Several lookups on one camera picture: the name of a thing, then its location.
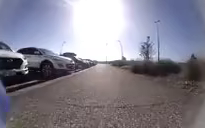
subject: car grille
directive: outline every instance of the car grille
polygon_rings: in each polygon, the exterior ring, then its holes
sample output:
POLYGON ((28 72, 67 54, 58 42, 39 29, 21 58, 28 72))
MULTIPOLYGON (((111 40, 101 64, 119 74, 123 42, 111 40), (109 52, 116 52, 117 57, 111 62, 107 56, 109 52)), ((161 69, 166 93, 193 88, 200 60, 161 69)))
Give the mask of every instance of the car grille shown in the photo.
POLYGON ((20 58, 1 58, 0 70, 20 69, 23 60, 20 58))

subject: lamp post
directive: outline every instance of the lamp post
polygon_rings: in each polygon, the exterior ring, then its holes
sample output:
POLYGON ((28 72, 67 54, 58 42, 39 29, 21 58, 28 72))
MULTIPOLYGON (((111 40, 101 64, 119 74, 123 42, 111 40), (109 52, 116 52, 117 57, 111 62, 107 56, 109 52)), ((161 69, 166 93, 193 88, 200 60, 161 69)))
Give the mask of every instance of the lamp post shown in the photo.
POLYGON ((61 49, 60 49, 60 55, 62 55, 63 46, 64 46, 65 43, 66 43, 65 41, 62 43, 62 47, 61 47, 61 49))
POLYGON ((106 43, 106 64, 107 64, 107 43, 106 43))
POLYGON ((159 23, 160 20, 154 22, 156 24, 156 31, 157 31, 157 53, 158 53, 158 61, 160 61, 160 35, 159 35, 159 23))
POLYGON ((121 48, 121 59, 124 57, 124 53, 123 53, 123 46, 120 40, 118 40, 120 48, 121 48))

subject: parking lot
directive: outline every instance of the parking lot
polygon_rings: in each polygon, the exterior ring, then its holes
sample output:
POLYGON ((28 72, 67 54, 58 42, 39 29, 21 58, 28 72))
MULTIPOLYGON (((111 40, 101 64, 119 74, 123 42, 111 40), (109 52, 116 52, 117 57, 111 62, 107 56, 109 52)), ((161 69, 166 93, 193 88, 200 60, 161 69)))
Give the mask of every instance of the parking lot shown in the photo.
POLYGON ((46 83, 9 94, 8 128, 178 128, 186 120, 185 91, 109 65, 46 83))

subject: sky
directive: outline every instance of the sky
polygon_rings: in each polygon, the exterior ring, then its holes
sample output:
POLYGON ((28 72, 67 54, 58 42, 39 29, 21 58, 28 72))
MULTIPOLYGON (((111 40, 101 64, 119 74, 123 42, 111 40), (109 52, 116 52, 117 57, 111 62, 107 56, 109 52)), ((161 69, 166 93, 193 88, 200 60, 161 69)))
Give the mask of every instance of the sky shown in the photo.
POLYGON ((127 59, 140 59, 147 36, 157 49, 156 20, 161 58, 205 55, 205 23, 195 0, 0 0, 0 41, 14 50, 33 46, 114 60, 121 58, 120 40, 127 59))

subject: car wheel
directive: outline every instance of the car wheel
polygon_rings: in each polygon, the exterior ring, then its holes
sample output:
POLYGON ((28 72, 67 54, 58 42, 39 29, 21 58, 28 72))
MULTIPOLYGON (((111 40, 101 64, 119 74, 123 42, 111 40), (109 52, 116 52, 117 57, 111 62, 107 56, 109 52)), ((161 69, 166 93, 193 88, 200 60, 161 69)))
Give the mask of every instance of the car wheel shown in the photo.
POLYGON ((54 67, 51 63, 45 62, 41 65, 41 73, 44 79, 52 78, 54 75, 54 67))

